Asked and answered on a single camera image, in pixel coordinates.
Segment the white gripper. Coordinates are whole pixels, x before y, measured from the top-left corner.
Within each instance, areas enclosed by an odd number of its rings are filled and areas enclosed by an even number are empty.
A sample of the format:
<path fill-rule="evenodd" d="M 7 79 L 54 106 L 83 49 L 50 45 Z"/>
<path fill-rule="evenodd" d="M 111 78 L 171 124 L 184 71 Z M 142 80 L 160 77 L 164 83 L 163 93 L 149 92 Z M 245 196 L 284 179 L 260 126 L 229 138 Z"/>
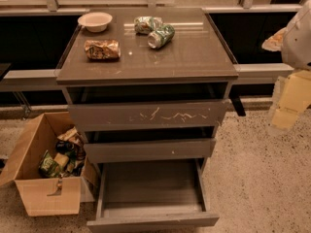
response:
<path fill-rule="evenodd" d="M 274 85 L 270 125 L 289 130 L 311 105 L 311 1 L 305 2 L 287 27 L 266 39 L 261 47 L 281 51 L 284 63 L 308 70 L 279 77 Z"/>

